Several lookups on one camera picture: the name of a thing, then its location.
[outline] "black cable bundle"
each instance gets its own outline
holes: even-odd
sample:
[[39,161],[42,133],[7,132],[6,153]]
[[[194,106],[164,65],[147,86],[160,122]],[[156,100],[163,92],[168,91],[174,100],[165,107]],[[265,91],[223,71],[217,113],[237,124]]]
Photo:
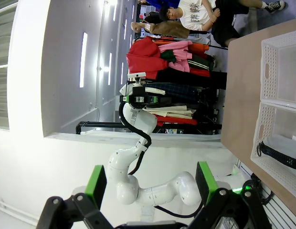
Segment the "black cable bundle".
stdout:
[[203,207],[203,202],[201,201],[199,207],[197,208],[197,210],[193,213],[191,213],[190,215],[179,215],[179,214],[176,214],[176,213],[173,213],[161,206],[154,206],[156,209],[158,210],[161,210],[161,211],[164,211],[165,213],[171,215],[171,216],[174,216],[174,217],[178,217],[178,218],[183,218],[183,219],[186,219],[186,218],[192,218],[192,217],[195,217],[199,211],[201,210],[201,208]]
[[260,142],[258,146],[256,147],[256,151],[258,156],[261,156],[262,153],[266,154],[275,160],[279,161],[285,166],[288,166],[290,168],[296,169],[296,159],[290,156],[287,156],[285,154],[282,154],[281,152],[276,151],[275,149],[270,148],[269,146],[266,146],[264,142]]
[[[123,109],[124,109],[124,105],[126,104],[126,102],[121,102],[120,105],[119,105],[119,109],[118,109],[118,113],[119,113],[119,116],[120,116],[120,120],[121,122],[129,129],[131,130],[132,132],[134,133],[137,133],[138,135],[140,135],[141,137],[145,138],[147,140],[147,143],[145,144],[145,147],[148,148],[150,145],[151,145],[151,137],[144,133],[143,131],[135,128],[133,125],[131,125],[125,118],[124,116],[124,112],[123,112]],[[135,174],[136,171],[138,171],[139,169],[139,166],[140,164],[142,163],[142,160],[143,160],[143,157],[144,157],[144,154],[145,152],[142,151],[138,157],[138,160],[137,160],[137,164],[135,166],[135,168],[129,173],[129,175],[133,175]]]
[[245,189],[246,187],[250,187],[252,190],[254,190],[257,193],[258,197],[262,202],[262,205],[268,204],[272,199],[272,197],[274,196],[273,191],[271,191],[267,198],[263,198],[262,182],[254,173],[252,173],[251,175],[251,180],[247,180],[243,184],[243,189]]

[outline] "black shorts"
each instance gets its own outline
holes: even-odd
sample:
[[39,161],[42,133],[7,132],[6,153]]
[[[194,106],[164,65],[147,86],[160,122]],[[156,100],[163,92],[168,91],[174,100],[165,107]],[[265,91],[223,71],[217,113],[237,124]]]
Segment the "black shorts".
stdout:
[[216,8],[220,9],[220,17],[213,24],[211,33],[215,41],[222,47],[231,38],[240,38],[239,33],[232,26],[235,14],[247,14],[249,8],[241,5],[238,0],[216,0]]

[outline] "pink sweater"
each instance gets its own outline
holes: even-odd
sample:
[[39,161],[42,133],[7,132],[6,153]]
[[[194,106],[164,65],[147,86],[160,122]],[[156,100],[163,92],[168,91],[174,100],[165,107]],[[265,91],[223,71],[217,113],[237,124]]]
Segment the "pink sweater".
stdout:
[[191,41],[173,42],[169,44],[160,45],[159,50],[161,51],[161,53],[165,50],[173,50],[173,54],[175,55],[177,61],[175,63],[170,62],[168,66],[170,68],[189,73],[190,66],[188,65],[187,59],[191,59],[192,54],[187,51],[188,46],[191,44]]

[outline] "red sweater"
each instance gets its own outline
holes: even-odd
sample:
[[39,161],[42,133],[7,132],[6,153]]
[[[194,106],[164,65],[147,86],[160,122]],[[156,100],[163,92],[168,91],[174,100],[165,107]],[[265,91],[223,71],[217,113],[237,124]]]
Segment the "red sweater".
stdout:
[[126,55],[130,73],[146,72],[147,79],[155,80],[158,71],[168,67],[160,54],[158,46],[150,37],[135,42]]

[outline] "white t-shirt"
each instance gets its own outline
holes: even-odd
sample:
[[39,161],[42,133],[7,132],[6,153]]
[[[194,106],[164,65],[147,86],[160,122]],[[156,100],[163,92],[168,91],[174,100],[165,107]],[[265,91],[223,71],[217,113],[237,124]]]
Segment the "white t-shirt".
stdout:
[[[216,7],[216,0],[209,2],[212,9]],[[202,25],[210,19],[202,0],[180,0],[179,7],[183,11],[183,16],[180,18],[182,25],[189,30],[202,31]]]

